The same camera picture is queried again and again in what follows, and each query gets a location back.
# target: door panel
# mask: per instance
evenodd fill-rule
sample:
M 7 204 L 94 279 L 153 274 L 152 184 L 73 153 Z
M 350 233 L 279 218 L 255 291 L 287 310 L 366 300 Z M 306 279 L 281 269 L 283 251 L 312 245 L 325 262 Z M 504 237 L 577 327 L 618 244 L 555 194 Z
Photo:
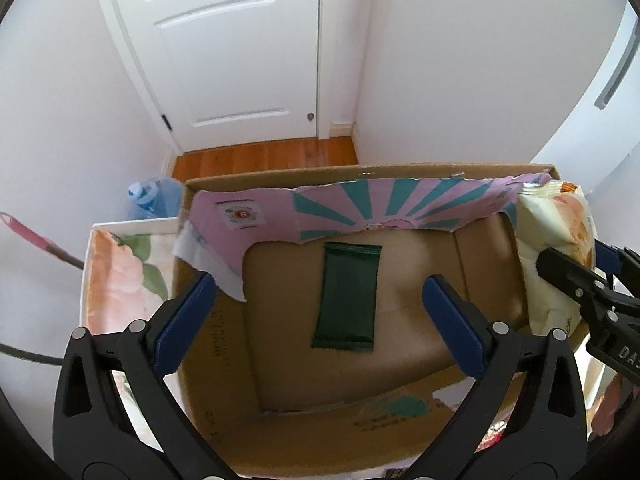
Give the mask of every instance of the door panel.
M 185 151 L 311 137 L 318 0 L 115 0 Z

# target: white wall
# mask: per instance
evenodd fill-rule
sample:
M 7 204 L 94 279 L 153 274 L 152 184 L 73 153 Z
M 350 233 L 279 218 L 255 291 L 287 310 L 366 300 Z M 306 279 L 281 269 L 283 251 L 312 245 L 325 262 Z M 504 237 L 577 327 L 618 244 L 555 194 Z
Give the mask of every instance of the white wall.
M 528 162 L 600 67 L 625 0 L 374 0 L 358 160 Z
M 640 145 L 587 198 L 598 238 L 640 252 Z
M 372 0 L 338 0 L 332 75 L 332 124 L 355 120 Z
M 126 187 L 168 148 L 129 81 L 97 0 L 16 0 L 0 25 L 0 210 L 82 257 L 94 222 L 126 217 Z M 0 341 L 62 356 L 79 270 L 0 225 Z M 50 452 L 59 369 L 0 356 L 0 386 Z
M 553 163 L 565 180 L 591 192 L 640 142 L 640 54 L 603 109 L 594 106 L 616 70 L 636 26 L 636 12 L 626 4 L 609 53 L 586 92 L 532 162 Z

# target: snack bag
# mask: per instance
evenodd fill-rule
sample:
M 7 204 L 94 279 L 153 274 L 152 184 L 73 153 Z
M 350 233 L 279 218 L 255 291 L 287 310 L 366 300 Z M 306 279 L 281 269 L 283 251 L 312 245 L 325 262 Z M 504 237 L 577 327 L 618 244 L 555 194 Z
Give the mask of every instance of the snack bag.
M 596 232 L 582 189 L 561 180 L 543 186 L 525 184 L 516 204 L 514 230 L 531 331 L 547 335 L 561 328 L 571 335 L 580 322 L 580 307 L 538 276 L 536 259 L 541 251 L 553 247 L 594 269 Z

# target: sticker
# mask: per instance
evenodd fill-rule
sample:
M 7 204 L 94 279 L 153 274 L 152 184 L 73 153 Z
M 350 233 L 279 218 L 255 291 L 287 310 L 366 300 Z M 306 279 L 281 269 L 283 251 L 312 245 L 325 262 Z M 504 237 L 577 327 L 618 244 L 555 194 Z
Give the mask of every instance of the sticker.
M 476 380 L 473 377 L 467 377 L 458 383 L 436 390 L 433 393 L 433 398 L 441 400 L 450 410 L 455 412 L 460 403 L 465 400 L 466 394 L 469 393 L 475 382 Z
M 413 395 L 383 396 L 364 406 L 353 425 L 360 431 L 375 431 L 388 426 L 402 424 L 406 420 L 426 415 L 444 404 L 434 400 L 423 400 Z
M 217 207 L 225 221 L 226 227 L 231 230 L 244 229 L 267 223 L 262 209 L 254 200 L 221 202 L 217 204 Z

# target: baseboard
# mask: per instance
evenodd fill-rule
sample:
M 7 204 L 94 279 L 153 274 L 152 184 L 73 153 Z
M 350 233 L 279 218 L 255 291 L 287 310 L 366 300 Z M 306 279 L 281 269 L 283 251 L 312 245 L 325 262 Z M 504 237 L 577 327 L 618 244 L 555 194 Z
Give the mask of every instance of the baseboard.
M 332 124 L 329 128 L 329 138 L 331 137 L 351 137 L 353 123 Z
M 169 149 L 169 152 L 166 154 L 164 162 L 162 163 L 162 175 L 172 176 L 175 168 L 175 161 L 177 159 L 178 156 L 174 153 L 174 150 Z
M 360 150 L 358 149 L 358 139 L 359 139 L 358 125 L 356 123 L 353 123 L 353 126 L 351 127 L 351 142 L 353 143 L 353 149 L 356 152 L 356 158 L 358 159 L 358 164 L 361 164 Z

